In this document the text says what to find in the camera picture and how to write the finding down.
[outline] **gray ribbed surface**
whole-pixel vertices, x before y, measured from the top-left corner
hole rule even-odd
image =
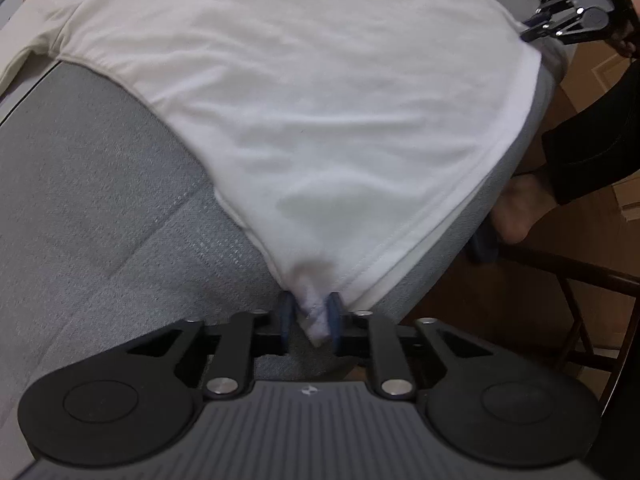
[[[574,462],[540,471],[493,468],[443,446],[415,407],[373,396],[362,382],[257,382],[210,403],[173,448],[137,465],[75,470],[37,463],[22,480],[594,479]]]

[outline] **person's leg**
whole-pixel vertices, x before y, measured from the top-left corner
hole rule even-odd
[[[491,212],[506,243],[562,205],[640,170],[640,62],[586,110],[543,135],[546,165],[511,179]]]

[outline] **black pants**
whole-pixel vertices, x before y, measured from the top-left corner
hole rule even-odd
[[[548,179],[559,204],[640,170],[640,61],[593,105],[545,133]]]

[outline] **logo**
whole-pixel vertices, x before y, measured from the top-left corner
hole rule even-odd
[[[307,397],[311,397],[312,395],[315,395],[316,393],[318,393],[320,390],[318,390],[315,386],[313,386],[312,384],[308,384],[307,386],[305,386],[304,388],[302,388],[300,390],[301,393],[305,394]]]

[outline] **metal pin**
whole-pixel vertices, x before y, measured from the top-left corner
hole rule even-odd
[[[408,394],[414,386],[404,379],[389,379],[382,383],[382,391],[389,395],[405,395]]]
[[[216,377],[207,382],[207,390],[215,394],[230,394],[238,389],[238,383],[229,377]]]

